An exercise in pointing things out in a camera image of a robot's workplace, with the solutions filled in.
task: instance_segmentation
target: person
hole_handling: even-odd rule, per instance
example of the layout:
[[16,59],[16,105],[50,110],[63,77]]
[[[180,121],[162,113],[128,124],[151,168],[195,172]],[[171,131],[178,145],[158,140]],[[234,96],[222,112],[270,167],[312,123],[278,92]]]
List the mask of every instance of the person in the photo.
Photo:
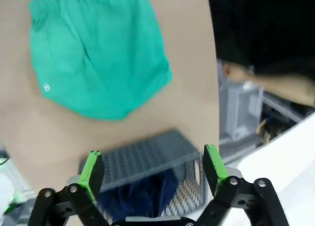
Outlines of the person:
[[315,107],[314,0],[209,3],[217,57],[229,80],[252,81],[282,98]]

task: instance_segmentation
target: green garment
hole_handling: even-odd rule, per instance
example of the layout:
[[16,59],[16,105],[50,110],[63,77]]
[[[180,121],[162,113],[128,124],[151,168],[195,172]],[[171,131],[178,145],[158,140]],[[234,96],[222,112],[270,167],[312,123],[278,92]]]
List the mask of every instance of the green garment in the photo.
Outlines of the green garment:
[[172,79],[149,0],[33,0],[31,61],[43,95],[118,120]]

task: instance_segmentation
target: screw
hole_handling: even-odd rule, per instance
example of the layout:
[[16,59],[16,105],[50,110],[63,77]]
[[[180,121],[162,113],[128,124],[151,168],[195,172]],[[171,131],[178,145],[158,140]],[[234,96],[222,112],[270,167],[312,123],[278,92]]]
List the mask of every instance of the screw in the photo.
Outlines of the screw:
[[258,185],[263,188],[263,187],[266,186],[266,183],[264,181],[262,181],[262,180],[259,180],[258,181]]
[[51,192],[50,191],[46,191],[44,194],[45,197],[50,197],[51,196]]
[[78,190],[78,188],[77,188],[76,186],[72,186],[72,187],[70,188],[70,192],[71,192],[71,193],[75,193],[77,190]]
[[237,185],[237,180],[235,178],[230,179],[230,184]]

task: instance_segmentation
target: dark blue cloth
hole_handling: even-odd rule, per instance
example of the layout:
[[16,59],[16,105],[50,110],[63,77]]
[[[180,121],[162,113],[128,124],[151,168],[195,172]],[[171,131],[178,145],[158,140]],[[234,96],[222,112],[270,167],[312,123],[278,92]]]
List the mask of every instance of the dark blue cloth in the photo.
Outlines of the dark blue cloth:
[[173,199],[178,181],[173,170],[141,179],[99,196],[100,206],[114,221],[127,216],[158,217]]

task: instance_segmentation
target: cardboard surface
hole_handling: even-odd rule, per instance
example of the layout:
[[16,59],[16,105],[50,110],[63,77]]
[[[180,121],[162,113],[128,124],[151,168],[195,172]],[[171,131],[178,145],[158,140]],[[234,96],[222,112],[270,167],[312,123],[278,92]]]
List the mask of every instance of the cardboard surface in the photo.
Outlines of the cardboard surface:
[[218,77],[208,0],[151,0],[173,82],[122,122],[100,122],[45,100],[29,52],[30,0],[0,0],[0,139],[37,190],[60,190],[91,150],[179,129],[219,143]]

